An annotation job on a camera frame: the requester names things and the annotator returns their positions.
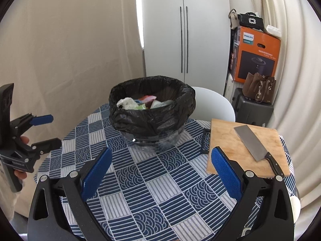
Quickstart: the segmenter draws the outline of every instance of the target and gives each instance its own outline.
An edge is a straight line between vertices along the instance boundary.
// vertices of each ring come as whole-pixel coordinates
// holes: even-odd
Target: blue gripper pad
[[[34,117],[30,121],[30,124],[33,126],[38,126],[38,125],[48,124],[53,121],[54,121],[54,117],[52,115],[45,115],[45,116],[40,116],[40,117]]]
[[[87,199],[95,195],[97,188],[111,165],[112,159],[113,154],[111,149],[105,147],[94,166],[82,181],[81,197],[83,201],[86,202]]]
[[[239,202],[243,195],[241,181],[219,148],[212,150],[211,160],[229,196]]]

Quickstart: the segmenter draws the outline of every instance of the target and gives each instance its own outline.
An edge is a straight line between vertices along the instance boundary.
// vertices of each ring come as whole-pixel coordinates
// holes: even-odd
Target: black door handle
[[[188,73],[188,14],[186,6],[186,27],[187,27],[187,63],[186,63],[186,73]]]
[[[181,73],[183,73],[183,29],[182,29],[182,7],[180,7],[181,17]]]

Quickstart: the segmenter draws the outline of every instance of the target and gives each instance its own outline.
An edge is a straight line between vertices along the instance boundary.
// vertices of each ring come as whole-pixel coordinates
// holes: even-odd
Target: black knife handle
[[[275,175],[280,175],[282,178],[284,178],[284,173],[280,167],[280,165],[276,162],[276,160],[274,159],[274,157],[270,154],[270,152],[268,152],[265,157],[265,159],[267,159],[267,161],[270,163],[270,166],[274,172]]]

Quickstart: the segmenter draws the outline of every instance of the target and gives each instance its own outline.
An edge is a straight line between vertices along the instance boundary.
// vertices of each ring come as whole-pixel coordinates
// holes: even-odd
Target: beige wall
[[[143,75],[135,0],[15,0],[0,23],[0,85],[15,83],[12,118],[55,118],[26,133],[31,143],[62,139],[113,86]],[[18,201],[25,216],[34,187],[29,177]]]

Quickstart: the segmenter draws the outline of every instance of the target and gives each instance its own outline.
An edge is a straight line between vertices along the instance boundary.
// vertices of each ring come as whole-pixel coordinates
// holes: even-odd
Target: trash bin
[[[170,105],[152,109],[122,109],[117,102],[126,97],[139,99],[154,95],[158,101],[173,100]],[[138,78],[120,83],[109,96],[111,125],[130,146],[164,151],[175,145],[184,123],[195,109],[195,91],[189,85],[165,76]]]

